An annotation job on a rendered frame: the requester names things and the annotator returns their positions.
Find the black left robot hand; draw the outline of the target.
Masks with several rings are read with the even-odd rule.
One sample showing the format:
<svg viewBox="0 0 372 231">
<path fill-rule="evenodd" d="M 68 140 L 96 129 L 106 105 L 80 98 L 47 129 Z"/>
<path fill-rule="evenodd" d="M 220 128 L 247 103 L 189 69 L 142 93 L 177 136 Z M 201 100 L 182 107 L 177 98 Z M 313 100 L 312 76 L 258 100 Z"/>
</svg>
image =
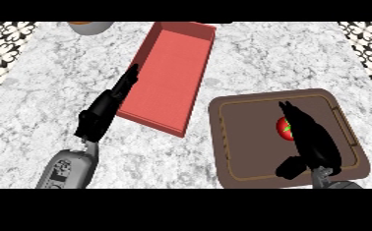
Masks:
<svg viewBox="0 0 372 231">
<path fill-rule="evenodd" d="M 133 64 L 114 87 L 100 93 L 89 108 L 80 112 L 74 135 L 84 141 L 98 143 L 103 138 L 137 80 L 139 65 Z"/>
</svg>

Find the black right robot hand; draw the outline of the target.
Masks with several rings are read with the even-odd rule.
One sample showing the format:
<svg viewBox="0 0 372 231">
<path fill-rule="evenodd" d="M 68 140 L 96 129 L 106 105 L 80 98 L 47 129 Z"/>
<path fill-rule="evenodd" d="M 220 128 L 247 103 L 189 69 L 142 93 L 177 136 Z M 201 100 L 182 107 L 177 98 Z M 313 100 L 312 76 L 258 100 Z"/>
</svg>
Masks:
<svg viewBox="0 0 372 231">
<path fill-rule="evenodd" d="M 341 155 L 326 128 L 289 102 L 279 102 L 291 125 L 298 156 L 289 156 L 276 168 L 276 176 L 295 179 L 307 169 L 329 168 L 331 176 L 341 172 Z"/>
</svg>

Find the red tomato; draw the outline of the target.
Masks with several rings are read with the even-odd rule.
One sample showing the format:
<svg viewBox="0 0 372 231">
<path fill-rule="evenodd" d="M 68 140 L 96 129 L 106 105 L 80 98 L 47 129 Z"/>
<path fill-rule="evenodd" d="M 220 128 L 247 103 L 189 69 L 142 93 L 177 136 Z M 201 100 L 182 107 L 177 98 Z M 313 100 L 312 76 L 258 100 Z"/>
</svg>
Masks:
<svg viewBox="0 0 372 231">
<path fill-rule="evenodd" d="M 276 131 L 284 140 L 291 141 L 294 139 L 291 124 L 285 117 L 282 117 L 276 122 Z"/>
</svg>

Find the brown tray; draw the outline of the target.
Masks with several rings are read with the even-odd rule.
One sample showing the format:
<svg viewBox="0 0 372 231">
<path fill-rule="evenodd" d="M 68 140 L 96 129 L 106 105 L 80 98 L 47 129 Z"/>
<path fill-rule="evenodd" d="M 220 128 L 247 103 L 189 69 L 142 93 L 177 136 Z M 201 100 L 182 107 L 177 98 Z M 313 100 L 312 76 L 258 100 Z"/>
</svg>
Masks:
<svg viewBox="0 0 372 231">
<path fill-rule="evenodd" d="M 371 164 L 334 95 L 322 88 L 222 96 L 210 103 L 210 125 L 219 180 L 227 189 L 306 186 L 312 173 L 286 180 L 275 175 L 284 160 L 298 154 L 276 131 L 279 107 L 291 102 L 325 127 L 341 155 L 334 181 L 362 179 Z"/>
</svg>

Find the red cardboard box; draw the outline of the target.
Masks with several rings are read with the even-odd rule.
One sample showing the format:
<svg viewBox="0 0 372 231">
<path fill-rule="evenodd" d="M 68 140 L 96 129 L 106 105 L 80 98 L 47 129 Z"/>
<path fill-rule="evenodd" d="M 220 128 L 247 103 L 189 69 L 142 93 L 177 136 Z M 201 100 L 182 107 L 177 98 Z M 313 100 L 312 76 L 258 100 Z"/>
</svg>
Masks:
<svg viewBox="0 0 372 231">
<path fill-rule="evenodd" d="M 179 138 L 186 134 L 216 29 L 195 22 L 155 22 L 133 59 L 139 81 L 117 115 Z"/>
</svg>

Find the grey round pot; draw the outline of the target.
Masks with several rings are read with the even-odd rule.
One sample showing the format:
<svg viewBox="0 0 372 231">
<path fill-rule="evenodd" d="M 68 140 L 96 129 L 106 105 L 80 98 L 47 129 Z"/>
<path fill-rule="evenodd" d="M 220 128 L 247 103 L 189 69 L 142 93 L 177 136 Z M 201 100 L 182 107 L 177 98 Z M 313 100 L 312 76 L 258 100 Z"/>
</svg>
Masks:
<svg viewBox="0 0 372 231">
<path fill-rule="evenodd" d="M 81 24 L 69 23 L 68 25 L 80 35 L 96 35 L 102 33 L 112 24 L 112 22 L 89 22 Z"/>
</svg>

